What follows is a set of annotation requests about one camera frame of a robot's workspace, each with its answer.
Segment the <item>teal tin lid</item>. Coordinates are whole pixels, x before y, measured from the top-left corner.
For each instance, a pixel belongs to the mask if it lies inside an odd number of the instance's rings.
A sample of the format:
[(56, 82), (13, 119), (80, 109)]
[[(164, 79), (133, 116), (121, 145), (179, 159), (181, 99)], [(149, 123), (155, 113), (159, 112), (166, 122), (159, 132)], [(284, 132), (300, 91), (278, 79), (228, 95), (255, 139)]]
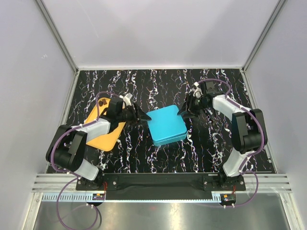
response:
[(160, 141), (188, 133), (182, 116), (177, 115), (178, 111), (176, 105), (170, 105), (147, 113), (152, 119), (147, 122), (152, 140)]

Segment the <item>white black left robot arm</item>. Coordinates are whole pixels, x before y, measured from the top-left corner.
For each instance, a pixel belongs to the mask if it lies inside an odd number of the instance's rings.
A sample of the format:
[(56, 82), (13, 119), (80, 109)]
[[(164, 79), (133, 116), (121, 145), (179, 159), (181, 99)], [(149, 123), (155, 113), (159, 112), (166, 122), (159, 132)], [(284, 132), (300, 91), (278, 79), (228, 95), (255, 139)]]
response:
[(84, 158), (87, 142), (111, 134), (120, 123), (138, 125), (151, 120), (131, 101), (131, 94), (100, 99), (96, 102), (96, 111), (94, 121), (78, 126), (59, 126), (46, 153), (46, 160), (55, 170), (86, 179), (94, 190), (103, 186), (103, 172)]

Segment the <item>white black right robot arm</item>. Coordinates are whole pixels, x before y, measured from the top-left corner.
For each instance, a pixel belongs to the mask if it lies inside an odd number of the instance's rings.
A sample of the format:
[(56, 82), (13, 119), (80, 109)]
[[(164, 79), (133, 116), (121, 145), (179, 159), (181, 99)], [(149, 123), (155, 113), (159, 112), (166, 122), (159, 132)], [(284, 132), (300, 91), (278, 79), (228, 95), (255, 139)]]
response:
[(215, 179), (220, 188), (228, 190), (240, 183), (248, 158), (261, 152), (267, 144), (263, 112), (244, 107), (224, 94), (189, 92), (177, 114), (198, 117), (206, 108), (222, 113), (231, 122), (233, 148)]

